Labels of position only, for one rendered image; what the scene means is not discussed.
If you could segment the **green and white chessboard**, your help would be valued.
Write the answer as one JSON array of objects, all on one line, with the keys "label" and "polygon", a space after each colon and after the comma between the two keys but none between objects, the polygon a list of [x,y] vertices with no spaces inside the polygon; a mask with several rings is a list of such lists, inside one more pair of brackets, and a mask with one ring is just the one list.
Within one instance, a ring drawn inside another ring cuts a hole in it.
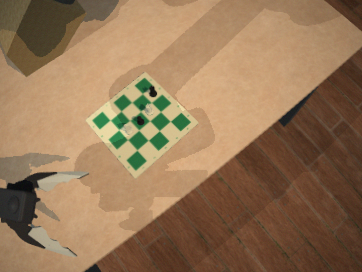
[{"label": "green and white chessboard", "polygon": [[[149,95],[150,86],[156,97]],[[147,115],[146,104],[154,109],[153,115]],[[143,125],[138,125],[138,116]],[[199,123],[146,72],[85,121],[134,178]],[[132,125],[132,134],[125,133],[125,124]]]}]

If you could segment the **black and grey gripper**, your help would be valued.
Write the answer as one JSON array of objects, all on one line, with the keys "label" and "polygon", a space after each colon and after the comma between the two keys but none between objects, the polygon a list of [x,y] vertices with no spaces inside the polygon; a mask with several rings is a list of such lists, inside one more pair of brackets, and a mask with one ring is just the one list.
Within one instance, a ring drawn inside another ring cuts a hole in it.
[{"label": "black and grey gripper", "polygon": [[[34,188],[37,190],[50,191],[52,190],[58,183],[61,182],[69,182],[73,178],[80,179],[89,172],[84,171],[67,171],[67,172],[40,172],[35,173],[22,181],[18,181],[15,184],[8,183],[7,189],[16,189],[28,192],[34,192]],[[33,218],[38,218],[35,214],[36,203],[40,201],[40,198],[35,198],[35,206],[33,211]],[[32,220],[33,220],[32,218]],[[5,222],[6,221],[6,222]],[[77,257],[77,255],[72,252],[69,248],[63,247],[57,240],[53,240],[49,238],[47,232],[41,226],[34,226],[32,223],[23,223],[23,222],[15,222],[8,219],[2,219],[1,223],[7,223],[7,225],[13,229],[16,234],[26,243],[31,245],[50,250],[59,254],[63,254],[66,256]],[[31,227],[28,226],[31,224]]]}]

